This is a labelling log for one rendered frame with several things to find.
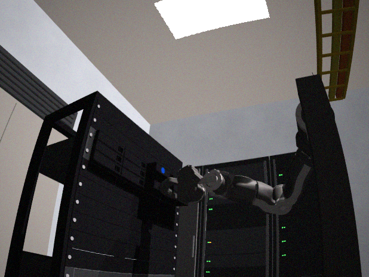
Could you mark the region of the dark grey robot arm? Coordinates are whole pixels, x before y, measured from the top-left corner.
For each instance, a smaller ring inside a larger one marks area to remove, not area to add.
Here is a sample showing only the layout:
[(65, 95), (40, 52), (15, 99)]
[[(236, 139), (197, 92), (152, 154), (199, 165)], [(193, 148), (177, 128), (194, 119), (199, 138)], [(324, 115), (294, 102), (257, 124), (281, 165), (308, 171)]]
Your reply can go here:
[[(293, 204), (296, 204), (301, 197), (308, 180), (313, 174), (309, 139), (300, 103), (296, 109), (296, 121), (298, 129), (296, 146), (298, 149), (287, 169), (289, 180), (286, 184), (280, 184), (272, 188), (265, 183), (245, 176), (235, 176), (233, 173), (214, 169), (203, 176), (204, 178), (208, 177), (209, 174), (215, 174), (218, 177), (217, 183), (212, 187), (205, 183), (202, 184), (209, 195), (249, 204), (250, 207), (257, 208), (265, 214), (284, 215), (288, 213)], [(222, 174), (226, 177), (224, 178)], [(224, 193), (227, 189), (227, 183), (229, 183), (229, 188)], [(220, 196), (222, 193), (224, 193), (223, 196)]]

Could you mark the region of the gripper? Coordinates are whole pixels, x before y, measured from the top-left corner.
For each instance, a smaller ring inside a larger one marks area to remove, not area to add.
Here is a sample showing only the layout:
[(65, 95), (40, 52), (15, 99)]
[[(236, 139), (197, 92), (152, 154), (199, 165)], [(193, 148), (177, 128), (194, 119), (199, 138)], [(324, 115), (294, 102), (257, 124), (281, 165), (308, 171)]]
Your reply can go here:
[[(161, 184), (159, 191), (171, 198), (182, 202), (199, 203), (204, 200), (206, 195), (206, 188), (202, 184), (208, 186), (214, 186), (218, 177), (215, 174), (209, 174), (208, 177), (201, 176), (198, 170), (192, 165), (186, 165), (178, 171), (178, 178), (169, 177), (165, 179)], [(177, 185), (177, 192), (173, 193), (170, 186)]]

